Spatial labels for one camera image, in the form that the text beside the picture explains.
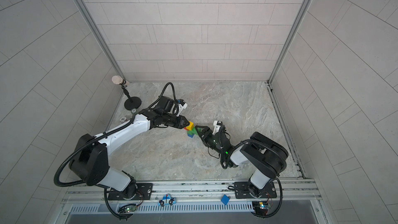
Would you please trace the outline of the yellow square lego brick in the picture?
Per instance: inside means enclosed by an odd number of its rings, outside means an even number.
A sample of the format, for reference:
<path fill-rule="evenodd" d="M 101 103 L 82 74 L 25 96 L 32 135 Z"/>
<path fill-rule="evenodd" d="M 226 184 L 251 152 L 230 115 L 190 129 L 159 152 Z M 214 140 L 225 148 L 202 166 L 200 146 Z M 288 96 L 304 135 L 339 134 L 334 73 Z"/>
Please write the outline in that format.
<path fill-rule="evenodd" d="M 189 122 L 189 125 L 187 126 L 188 131 L 192 131 L 194 129 L 194 123 Z"/>

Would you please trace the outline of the long green lego brick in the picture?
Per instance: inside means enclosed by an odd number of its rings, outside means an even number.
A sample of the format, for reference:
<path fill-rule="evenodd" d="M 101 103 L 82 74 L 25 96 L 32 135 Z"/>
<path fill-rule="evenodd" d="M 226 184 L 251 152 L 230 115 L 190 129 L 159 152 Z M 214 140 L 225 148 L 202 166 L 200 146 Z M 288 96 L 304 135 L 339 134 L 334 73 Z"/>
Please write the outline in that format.
<path fill-rule="evenodd" d="M 198 135 L 198 132 L 197 132 L 196 128 L 194 128 L 192 131 L 187 131 L 187 134 Z"/>

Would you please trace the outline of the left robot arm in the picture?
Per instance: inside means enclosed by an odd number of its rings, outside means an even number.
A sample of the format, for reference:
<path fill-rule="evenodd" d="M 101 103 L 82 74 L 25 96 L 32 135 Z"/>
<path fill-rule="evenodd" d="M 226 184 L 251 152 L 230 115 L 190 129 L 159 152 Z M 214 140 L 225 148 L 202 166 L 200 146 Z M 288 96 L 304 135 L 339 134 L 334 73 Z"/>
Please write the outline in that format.
<path fill-rule="evenodd" d="M 148 108 L 139 111 L 128 122 L 96 136 L 83 135 L 75 151 L 57 169 L 54 184 L 58 187 L 86 184 L 110 188 L 121 193 L 124 199 L 132 199 L 137 192 L 136 180 L 128 173 L 110 167 L 109 155 L 151 129 L 188 127 L 190 122 L 181 114 L 187 106 L 183 99 L 160 94 Z"/>

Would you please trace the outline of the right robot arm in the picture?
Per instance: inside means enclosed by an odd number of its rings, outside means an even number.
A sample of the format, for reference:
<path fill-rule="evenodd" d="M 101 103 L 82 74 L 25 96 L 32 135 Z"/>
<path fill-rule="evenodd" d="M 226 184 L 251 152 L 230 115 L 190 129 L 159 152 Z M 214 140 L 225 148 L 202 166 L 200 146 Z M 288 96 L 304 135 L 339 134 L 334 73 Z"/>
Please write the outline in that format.
<path fill-rule="evenodd" d="M 267 187 L 273 186 L 273 181 L 283 172 L 289 156 L 288 151 L 279 143 L 274 142 L 259 132 L 254 132 L 249 139 L 233 146 L 225 125 L 217 121 L 214 130 L 208 126 L 197 125 L 195 130 L 202 143 L 216 151 L 223 169 L 236 168 L 250 162 L 255 168 L 248 183 L 235 186 L 235 192 L 248 194 L 252 198 L 270 197 Z"/>

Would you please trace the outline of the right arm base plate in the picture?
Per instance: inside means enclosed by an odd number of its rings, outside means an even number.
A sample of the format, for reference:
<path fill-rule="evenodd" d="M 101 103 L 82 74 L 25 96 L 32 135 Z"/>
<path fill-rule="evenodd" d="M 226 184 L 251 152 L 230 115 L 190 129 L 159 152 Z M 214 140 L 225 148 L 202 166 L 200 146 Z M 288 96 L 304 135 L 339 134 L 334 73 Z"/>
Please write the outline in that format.
<path fill-rule="evenodd" d="M 258 189 L 252 183 L 236 181 L 228 189 L 234 191 L 236 199 L 273 199 L 278 196 L 273 182 L 267 183 L 263 189 Z"/>

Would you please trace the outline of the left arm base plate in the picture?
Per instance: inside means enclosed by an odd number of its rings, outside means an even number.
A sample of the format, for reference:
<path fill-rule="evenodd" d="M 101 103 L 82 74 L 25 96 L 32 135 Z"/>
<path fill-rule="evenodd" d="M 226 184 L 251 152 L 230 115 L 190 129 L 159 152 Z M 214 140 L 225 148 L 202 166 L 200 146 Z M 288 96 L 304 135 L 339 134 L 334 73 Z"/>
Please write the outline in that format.
<path fill-rule="evenodd" d="M 152 193 L 152 183 L 130 183 L 125 190 L 111 189 L 107 199 L 111 201 L 149 200 Z"/>

